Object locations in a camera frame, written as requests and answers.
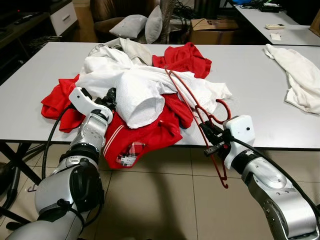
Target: white table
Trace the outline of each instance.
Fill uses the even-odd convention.
[[[41,100],[58,84],[59,78],[73,78],[96,43],[50,42],[2,86],[0,86],[0,141],[45,142],[54,120],[41,115]],[[148,45],[163,56],[168,45]],[[320,150],[320,116],[301,111],[284,102],[288,89],[283,69],[269,59],[260,45],[199,45],[212,60],[208,81],[225,82],[233,94],[228,100],[232,115],[250,115],[256,133],[254,146],[266,149]],[[320,68],[320,47],[294,46]],[[215,111],[225,118],[221,106]],[[203,146],[193,123],[181,130],[178,145]],[[58,130],[55,143],[67,144],[77,134]]]
[[[320,46],[320,37],[308,25],[299,25],[284,12],[262,12],[258,9],[235,7],[273,45]],[[266,24],[283,24],[285,29],[268,30]],[[271,33],[280,33],[281,40],[272,40]]]

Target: clothing label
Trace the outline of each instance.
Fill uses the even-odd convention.
[[[272,39],[272,40],[281,41],[281,35],[280,35],[279,32],[277,32],[277,33],[270,33],[270,36],[271,36],[271,39]]]
[[[118,158],[117,162],[124,167],[131,167],[135,163],[136,159],[136,156],[124,156]]]

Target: tiled floor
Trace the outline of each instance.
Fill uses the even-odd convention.
[[[47,158],[47,173],[57,166],[67,145],[53,145]],[[310,198],[320,203],[320,152],[269,151]],[[27,164],[40,174],[41,156]],[[0,154],[0,162],[6,162]],[[144,156],[132,169],[110,171],[99,163],[105,205],[81,238],[87,240],[272,240],[265,216],[235,171],[227,171],[229,189],[224,189],[203,149],[169,147]],[[22,174],[19,194],[11,211],[37,218],[33,183]],[[0,239],[10,231],[8,218],[0,218]]]

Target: white towel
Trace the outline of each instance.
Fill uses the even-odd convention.
[[[177,72],[193,92],[199,103],[213,113],[216,99],[231,97],[225,83],[212,83],[195,78],[192,72]],[[173,77],[186,97],[188,104],[195,102],[178,79]],[[161,114],[165,99],[161,94],[177,90],[162,68],[133,64],[122,51],[100,47],[86,57],[80,71],[77,87],[86,88],[93,97],[103,98],[108,90],[116,88],[116,111],[129,128],[136,129],[154,122]]]
[[[291,88],[285,101],[305,112],[320,114],[320,70],[292,49],[267,44],[264,52],[286,71]]]

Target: white stripe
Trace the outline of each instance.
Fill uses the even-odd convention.
[[[117,134],[120,132],[120,130],[124,127],[124,125],[120,125],[112,134],[112,136],[110,137],[109,141],[107,142],[107,144],[105,145],[104,151],[103,151],[103,155],[106,154],[108,148],[110,147],[112,141],[115,139],[115,137],[117,136]]]
[[[118,128],[113,132],[113,134],[111,135],[110,139],[106,142],[106,144],[104,145],[104,150],[103,150],[103,155],[105,154],[105,151],[107,149],[107,146],[110,144],[111,139],[113,138],[113,136],[116,134],[116,132],[118,131],[119,128],[121,128],[122,125],[118,126]]]

